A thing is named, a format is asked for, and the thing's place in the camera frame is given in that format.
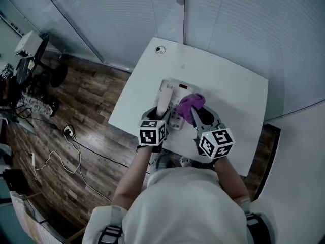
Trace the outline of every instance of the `white table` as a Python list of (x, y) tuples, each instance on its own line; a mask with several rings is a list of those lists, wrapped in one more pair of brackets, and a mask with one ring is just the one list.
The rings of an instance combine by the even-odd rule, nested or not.
[[(157, 46), (164, 54), (156, 54)], [(206, 105), (214, 109), (233, 133), (236, 144), (229, 159), (240, 175), (246, 176), (254, 158), (263, 125), (268, 81), (229, 60), (208, 52), (153, 38), (129, 78), (109, 123), (137, 136), (142, 114), (153, 106), (163, 79), (176, 79), (194, 86)], [(184, 123), (182, 130), (169, 128), (163, 148), (200, 162), (193, 139), (196, 130)]]

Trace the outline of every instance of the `purple cloth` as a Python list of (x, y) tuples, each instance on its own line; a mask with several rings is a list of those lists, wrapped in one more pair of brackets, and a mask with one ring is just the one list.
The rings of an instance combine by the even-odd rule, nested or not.
[(177, 113), (185, 119), (190, 124), (193, 124), (193, 120), (191, 117), (191, 106), (199, 110), (204, 106), (205, 98), (203, 95), (199, 93), (190, 94), (184, 98), (182, 98), (179, 105), (176, 107)]

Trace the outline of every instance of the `white box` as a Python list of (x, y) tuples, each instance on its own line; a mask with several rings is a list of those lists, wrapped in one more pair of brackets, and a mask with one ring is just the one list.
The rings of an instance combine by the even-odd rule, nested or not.
[(20, 39), (15, 49), (15, 55), (19, 55), (22, 58), (34, 57), (42, 41), (42, 38), (34, 31), (30, 31)]

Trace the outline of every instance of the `power outlet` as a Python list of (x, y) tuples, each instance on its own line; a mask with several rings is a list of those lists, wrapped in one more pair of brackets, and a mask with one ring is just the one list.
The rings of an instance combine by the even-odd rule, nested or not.
[(73, 137), (73, 135), (75, 134), (75, 131), (74, 131), (74, 129), (73, 129), (72, 126), (70, 126), (70, 125), (66, 125), (66, 126), (64, 127), (64, 133), (65, 133), (66, 135), (69, 135), (70, 137)]

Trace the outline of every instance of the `white shirt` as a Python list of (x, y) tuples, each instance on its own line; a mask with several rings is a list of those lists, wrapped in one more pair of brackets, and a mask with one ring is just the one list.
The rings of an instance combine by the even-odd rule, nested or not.
[(208, 169), (156, 172), (122, 220), (125, 244), (247, 243), (246, 216)]

